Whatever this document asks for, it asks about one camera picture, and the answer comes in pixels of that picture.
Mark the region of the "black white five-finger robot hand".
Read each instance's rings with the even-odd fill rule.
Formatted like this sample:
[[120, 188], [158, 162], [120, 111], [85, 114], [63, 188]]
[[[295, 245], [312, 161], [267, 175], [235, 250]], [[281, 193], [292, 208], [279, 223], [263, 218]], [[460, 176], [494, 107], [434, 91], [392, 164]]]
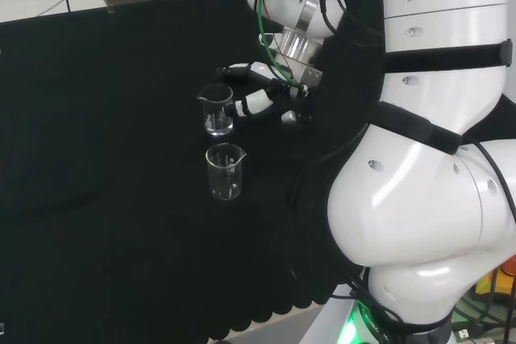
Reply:
[[252, 62], [221, 67], [215, 73], [215, 80], [230, 87], [254, 81], [260, 87], [224, 110], [233, 118], [262, 118], [275, 113], [286, 126], [305, 126], [312, 121], [317, 86], [288, 82], [269, 64]]

